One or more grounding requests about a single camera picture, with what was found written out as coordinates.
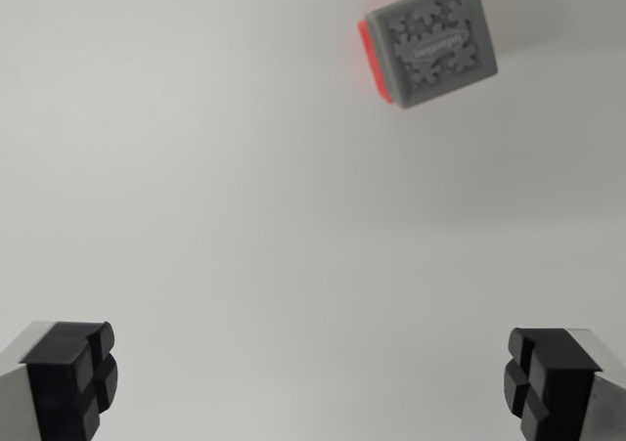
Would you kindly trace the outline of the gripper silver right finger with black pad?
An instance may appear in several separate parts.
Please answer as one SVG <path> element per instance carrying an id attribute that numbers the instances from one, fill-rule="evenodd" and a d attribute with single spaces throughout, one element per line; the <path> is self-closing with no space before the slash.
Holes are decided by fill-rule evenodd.
<path id="1" fill-rule="evenodd" d="M 532 441 L 623 440 L 625 363 L 587 329 L 511 331 L 504 394 Z"/>

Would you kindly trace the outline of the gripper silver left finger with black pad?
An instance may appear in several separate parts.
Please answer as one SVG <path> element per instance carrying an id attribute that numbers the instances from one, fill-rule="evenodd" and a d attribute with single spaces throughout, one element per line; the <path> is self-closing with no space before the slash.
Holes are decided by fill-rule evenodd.
<path id="1" fill-rule="evenodd" d="M 113 402 L 118 367 L 108 322 L 29 324 L 1 351 L 1 438 L 94 438 Z"/>

